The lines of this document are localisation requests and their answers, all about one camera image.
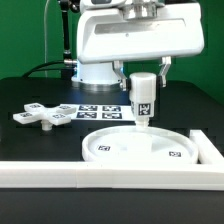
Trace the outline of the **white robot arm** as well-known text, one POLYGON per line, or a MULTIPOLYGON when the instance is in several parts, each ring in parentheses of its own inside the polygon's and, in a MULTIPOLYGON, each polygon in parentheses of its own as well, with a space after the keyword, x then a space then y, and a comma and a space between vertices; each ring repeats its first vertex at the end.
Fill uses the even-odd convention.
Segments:
POLYGON ((93 91, 127 87, 123 64, 201 53, 204 36, 196 0, 81 0, 76 85, 93 91))

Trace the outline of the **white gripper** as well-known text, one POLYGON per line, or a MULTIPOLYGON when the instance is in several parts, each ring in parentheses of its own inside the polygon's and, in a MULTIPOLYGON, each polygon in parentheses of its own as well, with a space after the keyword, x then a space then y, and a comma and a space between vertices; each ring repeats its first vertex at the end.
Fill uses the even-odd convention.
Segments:
POLYGON ((201 9, 196 2, 168 4, 155 18, 126 20, 117 7, 82 13, 77 29, 77 58, 83 64, 113 62, 120 88, 129 90, 122 61, 161 58, 159 86, 166 86, 171 57, 195 55, 204 47, 201 9))

